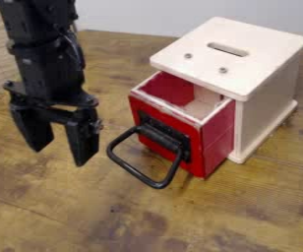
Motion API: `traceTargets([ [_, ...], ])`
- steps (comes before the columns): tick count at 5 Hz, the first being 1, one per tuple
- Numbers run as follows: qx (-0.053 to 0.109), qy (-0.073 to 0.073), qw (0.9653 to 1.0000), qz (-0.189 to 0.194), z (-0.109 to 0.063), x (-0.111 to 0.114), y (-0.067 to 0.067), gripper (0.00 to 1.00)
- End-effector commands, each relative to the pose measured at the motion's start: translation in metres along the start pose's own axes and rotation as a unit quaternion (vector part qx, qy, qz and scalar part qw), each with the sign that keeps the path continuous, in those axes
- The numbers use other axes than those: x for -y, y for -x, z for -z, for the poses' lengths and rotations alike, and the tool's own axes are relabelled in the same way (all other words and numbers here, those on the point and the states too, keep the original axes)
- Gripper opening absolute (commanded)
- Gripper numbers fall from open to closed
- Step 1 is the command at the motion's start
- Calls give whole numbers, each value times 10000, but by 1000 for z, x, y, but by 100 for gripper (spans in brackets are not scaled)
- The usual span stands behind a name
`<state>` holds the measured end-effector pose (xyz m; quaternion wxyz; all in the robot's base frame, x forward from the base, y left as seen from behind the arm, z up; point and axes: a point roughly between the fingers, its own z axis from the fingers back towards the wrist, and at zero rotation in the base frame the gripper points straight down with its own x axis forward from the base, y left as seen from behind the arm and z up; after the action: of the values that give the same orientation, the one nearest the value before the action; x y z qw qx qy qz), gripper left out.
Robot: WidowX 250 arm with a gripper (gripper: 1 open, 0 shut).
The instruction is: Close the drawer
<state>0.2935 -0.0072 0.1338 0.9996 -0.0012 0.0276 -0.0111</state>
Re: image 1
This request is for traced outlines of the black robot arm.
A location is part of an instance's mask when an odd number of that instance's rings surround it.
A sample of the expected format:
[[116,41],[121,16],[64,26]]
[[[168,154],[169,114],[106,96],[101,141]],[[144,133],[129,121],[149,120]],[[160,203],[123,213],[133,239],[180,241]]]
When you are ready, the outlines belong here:
[[22,80],[9,81],[10,111],[34,151],[54,140],[53,124],[65,127],[78,166],[100,151],[98,99],[84,90],[85,56],[73,23],[76,0],[0,0],[0,16]]

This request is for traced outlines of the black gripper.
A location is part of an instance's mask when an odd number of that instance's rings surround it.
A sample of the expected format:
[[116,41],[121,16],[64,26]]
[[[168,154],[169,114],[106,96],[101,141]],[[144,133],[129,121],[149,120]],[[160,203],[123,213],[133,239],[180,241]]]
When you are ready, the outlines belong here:
[[77,166],[100,151],[102,120],[97,98],[84,89],[85,57],[77,37],[66,32],[49,40],[26,43],[10,39],[20,82],[7,82],[10,110],[30,148],[40,152],[53,141],[50,123],[44,118],[70,118],[66,125],[69,146]]

